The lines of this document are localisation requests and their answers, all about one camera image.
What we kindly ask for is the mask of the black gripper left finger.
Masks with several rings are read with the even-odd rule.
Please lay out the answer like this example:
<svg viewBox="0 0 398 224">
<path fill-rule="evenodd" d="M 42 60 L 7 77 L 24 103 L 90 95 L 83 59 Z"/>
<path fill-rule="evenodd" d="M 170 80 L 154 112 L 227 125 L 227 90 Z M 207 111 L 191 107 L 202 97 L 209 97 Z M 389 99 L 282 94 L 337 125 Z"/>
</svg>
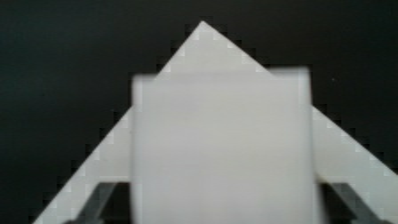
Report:
<svg viewBox="0 0 398 224">
<path fill-rule="evenodd" d="M 76 218 L 62 224 L 131 224 L 127 182 L 95 185 Z"/>
</svg>

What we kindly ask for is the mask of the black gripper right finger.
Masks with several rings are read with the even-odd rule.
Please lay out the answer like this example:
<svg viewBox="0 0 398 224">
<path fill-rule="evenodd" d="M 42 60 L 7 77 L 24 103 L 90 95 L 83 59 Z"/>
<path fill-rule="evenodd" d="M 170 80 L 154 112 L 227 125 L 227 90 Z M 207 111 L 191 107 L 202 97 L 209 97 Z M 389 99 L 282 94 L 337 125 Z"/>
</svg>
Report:
<svg viewBox="0 0 398 224">
<path fill-rule="evenodd" d="M 321 183 L 319 190 L 328 224 L 385 224 L 346 183 Z"/>
</svg>

